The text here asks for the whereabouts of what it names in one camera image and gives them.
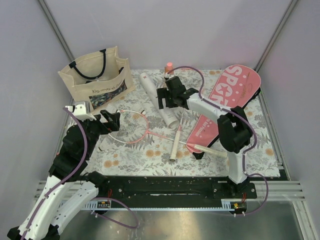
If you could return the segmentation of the white shuttlecock tube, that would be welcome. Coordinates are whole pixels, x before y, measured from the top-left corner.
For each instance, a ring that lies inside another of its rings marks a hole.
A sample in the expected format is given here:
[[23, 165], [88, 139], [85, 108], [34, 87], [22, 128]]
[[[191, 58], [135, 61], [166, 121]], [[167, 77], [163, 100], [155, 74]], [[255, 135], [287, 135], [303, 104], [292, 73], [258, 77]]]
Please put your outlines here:
[[175, 129], [179, 125], [179, 121], [176, 118], [174, 112], [169, 108], [159, 108], [157, 88], [154, 81], [149, 77], [146, 72], [143, 72], [139, 75], [138, 80], [143, 86], [150, 100], [152, 101], [155, 109], [160, 114], [160, 117], [165, 122], [166, 126], [171, 129]]

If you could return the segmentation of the white shuttlecock black band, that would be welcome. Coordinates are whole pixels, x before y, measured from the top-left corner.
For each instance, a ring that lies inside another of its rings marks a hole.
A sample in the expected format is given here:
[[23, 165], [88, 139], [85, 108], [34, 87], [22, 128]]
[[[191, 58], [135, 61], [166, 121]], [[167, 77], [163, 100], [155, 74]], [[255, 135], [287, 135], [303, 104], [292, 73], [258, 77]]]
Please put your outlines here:
[[147, 111], [146, 111], [144, 108], [141, 109], [140, 113], [141, 113], [143, 116], [146, 116], [146, 115], [147, 115]]

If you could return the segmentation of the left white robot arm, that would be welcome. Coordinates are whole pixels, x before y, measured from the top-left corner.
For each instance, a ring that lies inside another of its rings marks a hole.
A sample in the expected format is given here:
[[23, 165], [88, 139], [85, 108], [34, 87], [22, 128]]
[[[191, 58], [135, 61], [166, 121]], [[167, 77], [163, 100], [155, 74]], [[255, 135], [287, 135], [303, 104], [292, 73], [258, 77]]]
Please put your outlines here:
[[62, 200], [87, 167], [101, 135], [117, 132], [119, 112], [101, 110], [98, 115], [85, 107], [66, 106], [64, 111], [75, 121], [62, 140], [59, 154], [48, 171], [45, 186], [25, 221], [11, 228], [11, 240], [58, 240], [69, 222], [95, 197], [106, 197], [108, 178], [96, 171], [89, 173], [84, 185], [64, 204]]

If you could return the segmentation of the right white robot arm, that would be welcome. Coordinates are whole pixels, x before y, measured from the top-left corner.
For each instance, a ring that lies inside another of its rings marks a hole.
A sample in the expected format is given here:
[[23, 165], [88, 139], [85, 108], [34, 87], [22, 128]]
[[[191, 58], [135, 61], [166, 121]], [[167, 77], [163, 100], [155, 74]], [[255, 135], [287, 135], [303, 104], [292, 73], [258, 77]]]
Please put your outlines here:
[[217, 124], [219, 142], [227, 151], [229, 171], [225, 190], [233, 198], [242, 196], [249, 184], [245, 170], [246, 151], [253, 136], [244, 110], [237, 106], [227, 108], [202, 97], [194, 88], [186, 88], [179, 77], [166, 81], [166, 87], [156, 89], [158, 107], [163, 109], [182, 107], [201, 114]]

